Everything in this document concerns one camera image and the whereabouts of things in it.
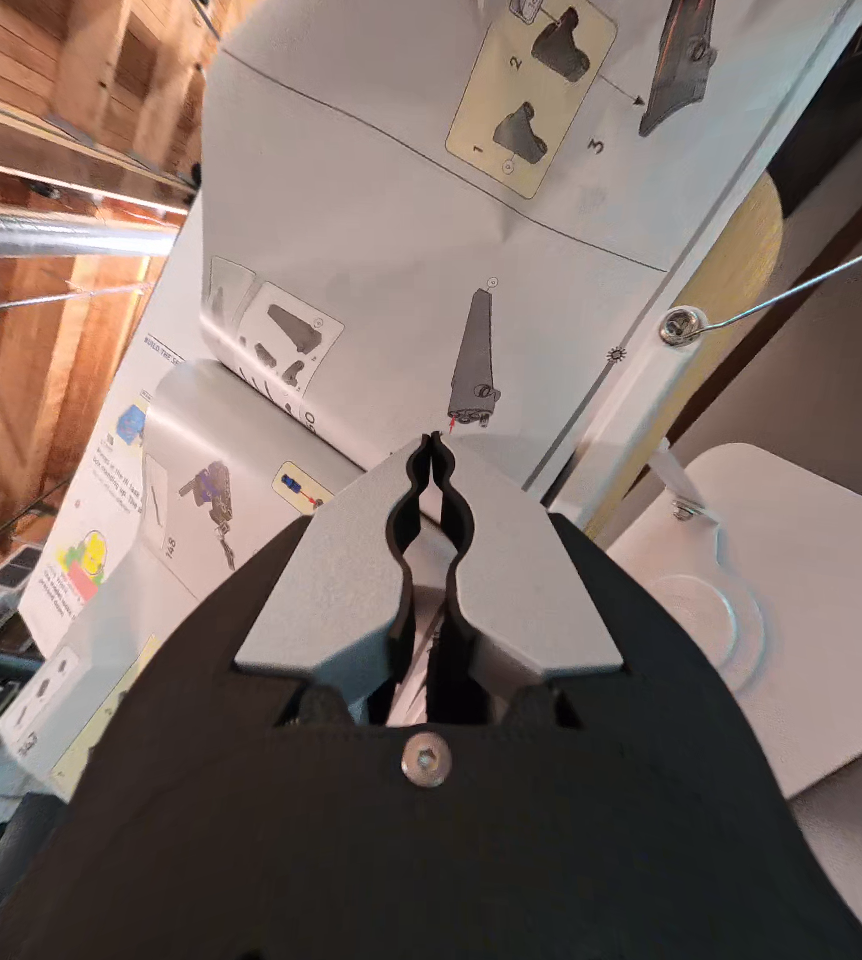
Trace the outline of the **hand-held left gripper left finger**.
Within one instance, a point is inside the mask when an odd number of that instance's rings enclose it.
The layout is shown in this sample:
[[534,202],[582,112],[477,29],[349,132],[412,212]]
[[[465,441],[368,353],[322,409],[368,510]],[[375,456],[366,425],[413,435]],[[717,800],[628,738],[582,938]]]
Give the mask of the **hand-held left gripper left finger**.
[[413,574],[430,479],[424,434],[310,518],[235,655],[242,671],[338,690],[349,703],[403,678],[413,655]]

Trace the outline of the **silver ventilation duct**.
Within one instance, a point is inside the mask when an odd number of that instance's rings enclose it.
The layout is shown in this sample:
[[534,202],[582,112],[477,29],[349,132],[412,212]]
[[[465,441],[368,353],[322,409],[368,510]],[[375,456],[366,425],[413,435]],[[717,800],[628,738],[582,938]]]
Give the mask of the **silver ventilation duct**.
[[161,258],[171,252],[176,236],[168,225],[0,206],[0,258]]

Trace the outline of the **lego instruction booklet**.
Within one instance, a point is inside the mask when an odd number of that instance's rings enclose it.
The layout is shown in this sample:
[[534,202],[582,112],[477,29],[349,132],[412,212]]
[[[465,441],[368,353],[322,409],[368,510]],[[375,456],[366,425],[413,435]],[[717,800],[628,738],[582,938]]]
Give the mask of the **lego instruction booklet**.
[[264,2],[209,70],[202,189],[19,606],[0,721],[67,802],[197,604],[452,432],[586,526],[706,335],[659,324],[862,2]]

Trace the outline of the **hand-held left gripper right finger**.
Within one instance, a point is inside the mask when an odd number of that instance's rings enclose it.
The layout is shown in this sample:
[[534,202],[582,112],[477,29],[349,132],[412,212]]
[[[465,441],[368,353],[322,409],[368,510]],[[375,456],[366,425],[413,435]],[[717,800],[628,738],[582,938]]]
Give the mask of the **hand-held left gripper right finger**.
[[548,681],[624,658],[553,517],[477,453],[433,435],[439,527],[455,550],[433,650],[433,712],[485,714]]

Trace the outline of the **white book stand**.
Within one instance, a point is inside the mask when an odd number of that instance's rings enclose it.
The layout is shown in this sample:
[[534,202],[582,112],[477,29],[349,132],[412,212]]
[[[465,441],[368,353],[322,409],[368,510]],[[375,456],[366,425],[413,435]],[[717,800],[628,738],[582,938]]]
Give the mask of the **white book stand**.
[[791,278],[773,160],[862,2],[590,6],[608,51],[529,210],[595,246],[517,267],[528,299],[501,385],[535,454],[533,493],[601,532],[644,466],[665,485],[609,549],[712,656],[787,797],[862,754],[862,497],[742,442],[683,467],[666,435],[775,318]]

